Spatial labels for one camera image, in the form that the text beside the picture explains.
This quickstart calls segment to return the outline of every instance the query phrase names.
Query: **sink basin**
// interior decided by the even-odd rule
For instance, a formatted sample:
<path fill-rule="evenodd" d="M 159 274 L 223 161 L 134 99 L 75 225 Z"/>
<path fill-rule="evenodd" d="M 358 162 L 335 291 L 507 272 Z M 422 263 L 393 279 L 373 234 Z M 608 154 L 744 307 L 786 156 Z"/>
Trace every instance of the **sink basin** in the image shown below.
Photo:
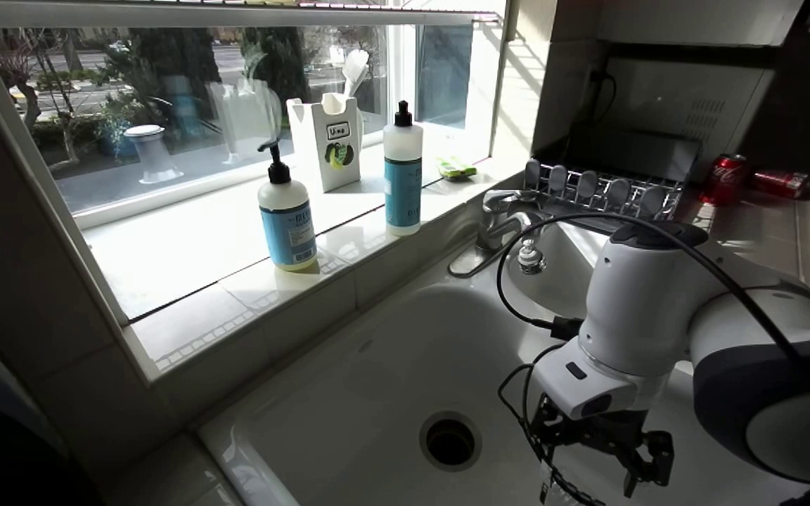
<path fill-rule="evenodd" d="M 507 288 L 518 288 L 522 297 L 563 318 L 583 318 L 584 291 L 604 242 L 604 234 L 573 225 L 549 225 L 536 239 L 543 272 L 525 272 L 514 258 L 509 258 Z"/>
<path fill-rule="evenodd" d="M 576 258 L 583 246 L 570 245 L 576 255 L 557 246 L 564 236 L 570 229 L 543 229 L 549 263 L 539 279 L 512 270 L 509 279 L 512 288 L 573 312 L 583 304 L 570 307 L 549 287 L 563 287 L 564 274 L 583 283 L 578 272 L 588 272 Z M 251 506 L 533 506 L 539 464 L 494 390 L 546 346 L 546 331 L 522 325 L 494 301 L 494 270 L 455 281 L 443 263 L 432 263 L 251 388 L 206 422 L 199 439 Z M 622 467 L 584 447 L 559 450 L 557 464 L 608 506 L 768 506 L 802 492 L 706 435 L 688 390 L 688 374 L 675 371 L 646 418 L 646 428 L 675 435 L 667 489 L 639 485 L 626 501 Z"/>

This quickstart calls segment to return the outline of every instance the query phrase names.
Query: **white bottle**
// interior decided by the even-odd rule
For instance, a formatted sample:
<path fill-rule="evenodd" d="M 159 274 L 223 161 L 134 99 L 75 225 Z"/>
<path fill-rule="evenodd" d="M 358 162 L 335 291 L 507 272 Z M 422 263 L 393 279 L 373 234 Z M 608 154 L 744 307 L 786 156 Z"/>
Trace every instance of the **white bottle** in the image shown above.
<path fill-rule="evenodd" d="M 265 144 L 258 152 L 265 148 L 269 148 L 272 162 L 268 182 L 258 187 L 258 208 L 269 258 L 282 270 L 314 270 L 318 246 L 308 190 L 290 176 L 275 144 Z"/>
<path fill-rule="evenodd" d="M 411 120 L 408 100 L 400 100 L 393 125 L 381 132 L 384 221 L 393 229 L 411 234 L 422 221 L 422 152 L 425 132 Z"/>

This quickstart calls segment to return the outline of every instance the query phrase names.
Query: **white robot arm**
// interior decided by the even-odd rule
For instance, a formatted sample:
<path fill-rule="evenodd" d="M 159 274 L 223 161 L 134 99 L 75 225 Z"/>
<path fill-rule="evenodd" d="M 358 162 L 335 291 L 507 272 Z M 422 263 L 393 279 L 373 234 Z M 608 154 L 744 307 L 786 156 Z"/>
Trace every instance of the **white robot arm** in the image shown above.
<path fill-rule="evenodd" d="M 673 234 L 744 287 L 810 364 L 808 287 L 716 246 L 696 227 Z M 667 484 L 670 435 L 646 435 L 640 422 L 667 374 L 688 356 L 699 423 L 733 456 L 810 484 L 810 377 L 675 242 L 619 227 L 598 253 L 584 307 L 578 331 L 532 369 L 549 395 L 529 423 L 536 453 L 583 440 L 626 467 L 626 495 L 636 481 Z"/>

